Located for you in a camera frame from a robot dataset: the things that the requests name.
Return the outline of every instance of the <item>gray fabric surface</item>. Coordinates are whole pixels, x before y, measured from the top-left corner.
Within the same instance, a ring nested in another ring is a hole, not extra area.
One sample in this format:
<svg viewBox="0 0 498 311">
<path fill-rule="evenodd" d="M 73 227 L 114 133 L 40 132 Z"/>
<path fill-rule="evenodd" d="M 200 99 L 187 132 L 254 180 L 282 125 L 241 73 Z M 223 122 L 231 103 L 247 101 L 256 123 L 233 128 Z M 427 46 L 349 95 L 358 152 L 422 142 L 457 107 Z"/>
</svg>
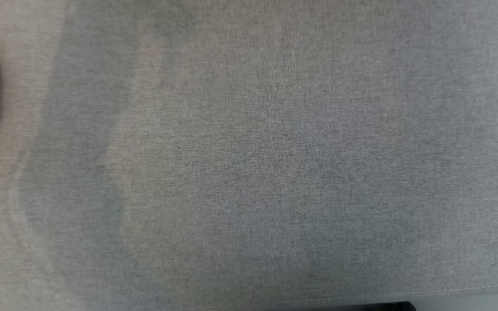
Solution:
<svg viewBox="0 0 498 311">
<path fill-rule="evenodd" d="M 0 310 L 498 291 L 498 1 L 0 0 Z"/>
</svg>

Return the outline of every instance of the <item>stitching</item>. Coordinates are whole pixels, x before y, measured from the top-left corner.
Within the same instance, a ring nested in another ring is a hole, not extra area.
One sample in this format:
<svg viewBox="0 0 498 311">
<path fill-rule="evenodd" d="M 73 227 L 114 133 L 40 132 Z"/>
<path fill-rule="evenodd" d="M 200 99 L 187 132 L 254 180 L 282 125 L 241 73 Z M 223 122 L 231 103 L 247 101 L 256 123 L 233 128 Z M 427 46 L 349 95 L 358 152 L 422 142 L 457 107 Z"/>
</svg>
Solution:
<svg viewBox="0 0 498 311">
<path fill-rule="evenodd" d="M 224 306 L 213 306 L 213 307 L 194 307 L 194 308 L 175 308 L 175 309 L 162 309 L 163 311 L 188 311 L 188 310 L 208 310 L 208 309 L 234 309 L 234 308 L 247 308 L 247 307 L 259 307 L 267 305 L 307 305 L 312 303 L 321 303 L 327 301 L 352 301 L 358 299 L 366 298 L 379 298 L 379 297 L 397 297 L 397 296 L 428 296 L 428 295 L 438 295 L 442 293 L 451 292 L 463 292 L 463 291 L 474 291 L 477 289 L 496 289 L 498 285 L 491 286 L 481 286 L 481 287 L 468 287 L 468 288 L 455 288 L 455 289 L 442 289 L 439 291 L 426 291 L 426 292 L 407 292 L 407 293 L 390 293 L 390 294 L 377 294 L 377 295 L 358 295 L 358 296 L 348 296 L 348 297 L 337 297 L 337 298 L 327 298 L 327 299 L 308 299 L 300 301 L 279 301 L 273 303 L 256 303 L 251 305 L 224 305 Z"/>
</svg>

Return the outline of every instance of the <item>gray upholstery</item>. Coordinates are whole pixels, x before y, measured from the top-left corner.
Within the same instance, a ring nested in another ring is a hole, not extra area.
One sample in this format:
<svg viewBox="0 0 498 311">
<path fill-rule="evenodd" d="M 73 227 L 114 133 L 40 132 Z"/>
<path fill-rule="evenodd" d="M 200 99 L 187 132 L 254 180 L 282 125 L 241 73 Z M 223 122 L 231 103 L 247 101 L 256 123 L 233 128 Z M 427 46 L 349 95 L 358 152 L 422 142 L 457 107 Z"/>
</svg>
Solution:
<svg viewBox="0 0 498 311">
<path fill-rule="evenodd" d="M 498 291 L 498 1 L 0 0 L 0 310 Z"/>
</svg>

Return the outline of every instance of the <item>seam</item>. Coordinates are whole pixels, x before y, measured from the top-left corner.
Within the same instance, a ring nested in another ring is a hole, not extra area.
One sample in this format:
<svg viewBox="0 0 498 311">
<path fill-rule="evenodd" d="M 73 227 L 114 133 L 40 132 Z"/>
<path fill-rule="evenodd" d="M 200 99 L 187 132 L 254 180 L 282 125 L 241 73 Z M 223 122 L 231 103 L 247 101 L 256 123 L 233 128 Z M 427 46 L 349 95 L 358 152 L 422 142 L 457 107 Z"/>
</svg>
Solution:
<svg viewBox="0 0 498 311">
<path fill-rule="evenodd" d="M 173 309 L 161 309 L 161 310 L 162 311 L 188 311 L 188 310 L 209 310 L 209 309 L 235 309 L 235 308 L 249 308 L 249 307 L 260 307 L 260 306 L 264 307 L 267 305 L 286 305 L 286 304 L 289 304 L 289 305 L 308 305 L 308 304 L 312 304 L 312 303 L 321 303 L 321 302 L 354 301 L 354 300 L 358 300 L 358 299 L 381 298 L 381 297 L 440 295 L 440 294 L 444 294 L 444 293 L 475 291 L 478 289 L 498 289 L 498 285 L 455 288 L 455 289 L 442 289 L 439 291 L 389 293 L 389 294 L 377 294 L 377 295 L 357 295 L 357 296 L 336 297 L 336 298 L 326 298 L 326 299 L 308 299 L 308 300 L 300 300 L 300 301 L 279 301 L 279 302 L 272 302 L 272 303 L 256 303 L 256 304 L 250 304 L 250 305 L 223 305 L 223 306 L 217 305 L 217 306 L 212 306 L 212 307 L 173 308 Z"/>
</svg>

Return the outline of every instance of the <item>gray cushion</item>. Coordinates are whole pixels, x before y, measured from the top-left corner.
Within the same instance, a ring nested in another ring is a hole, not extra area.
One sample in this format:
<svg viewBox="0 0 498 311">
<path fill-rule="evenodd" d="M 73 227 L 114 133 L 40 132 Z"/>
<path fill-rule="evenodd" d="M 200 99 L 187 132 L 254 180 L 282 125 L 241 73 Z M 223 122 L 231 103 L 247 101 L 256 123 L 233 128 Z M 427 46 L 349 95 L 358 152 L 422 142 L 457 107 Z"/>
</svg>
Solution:
<svg viewBox="0 0 498 311">
<path fill-rule="evenodd" d="M 498 1 L 0 1 L 0 310 L 498 291 Z"/>
</svg>

